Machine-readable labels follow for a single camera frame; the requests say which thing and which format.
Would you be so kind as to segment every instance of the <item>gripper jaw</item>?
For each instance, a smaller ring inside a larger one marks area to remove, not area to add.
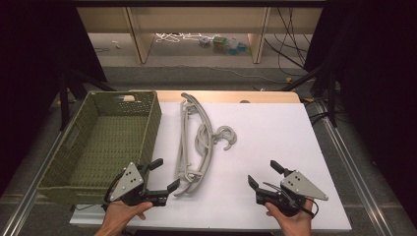
[[[135,206],[144,202],[151,202],[154,207],[164,207],[169,194],[180,185],[177,179],[167,186],[166,190],[150,191],[147,189],[149,172],[163,164],[163,159],[157,159],[147,165],[136,166],[131,162],[120,175],[119,181],[110,195],[110,201],[122,201],[125,205]]]
[[[276,192],[272,192],[261,189],[254,178],[248,175],[249,186],[256,193],[256,203],[259,205],[271,203],[286,216],[293,216],[303,210],[314,217],[313,213],[304,209],[306,197],[327,201],[328,196],[299,171],[283,168],[275,160],[270,162],[270,166],[279,174],[284,174],[285,178],[280,182],[279,187],[264,182],[264,184],[276,190]]]

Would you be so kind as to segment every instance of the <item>green basket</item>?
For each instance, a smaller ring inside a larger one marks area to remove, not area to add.
[[[160,117],[155,91],[90,92],[37,189],[59,204],[102,204],[124,167],[151,162]]]

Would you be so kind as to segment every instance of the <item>human hand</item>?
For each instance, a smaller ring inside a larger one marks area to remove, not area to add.
[[[296,215],[288,217],[283,214],[278,207],[271,203],[266,203],[267,215],[273,216],[281,226],[285,236],[310,236],[312,235],[312,216],[302,210]],[[311,211],[313,201],[307,200],[304,208]]]
[[[151,207],[152,203],[150,202],[141,203],[137,206],[127,206],[121,201],[111,203],[95,236],[119,235],[135,215],[141,220],[145,220],[144,211]]]

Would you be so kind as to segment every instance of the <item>plastic basket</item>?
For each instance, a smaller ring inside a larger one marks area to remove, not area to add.
[[[151,162],[161,110],[155,91],[90,92],[37,185],[60,204],[102,204],[130,162]]]

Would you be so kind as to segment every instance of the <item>white tabletop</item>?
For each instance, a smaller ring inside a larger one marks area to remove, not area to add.
[[[160,102],[160,106],[162,118],[153,159],[163,158],[164,164],[150,173],[150,190],[166,189],[176,179],[180,105]],[[284,177],[269,166],[274,159],[285,168],[299,170],[328,195],[327,202],[317,200],[320,211],[313,219],[313,230],[351,230],[303,104],[202,102],[202,106],[215,130],[224,125],[234,129],[237,143],[228,151],[223,150],[226,141],[214,146],[207,175],[195,194],[180,198],[170,195],[166,206],[153,207],[146,212],[146,220],[135,217],[129,226],[158,230],[279,229],[275,219],[266,216],[266,208],[256,204],[255,192],[248,185],[251,175],[261,188],[268,189],[262,182],[279,186]],[[200,161],[194,149],[195,131],[201,122],[197,117],[190,122],[193,166]],[[103,216],[102,208],[93,206],[76,210],[71,223],[98,226]]]

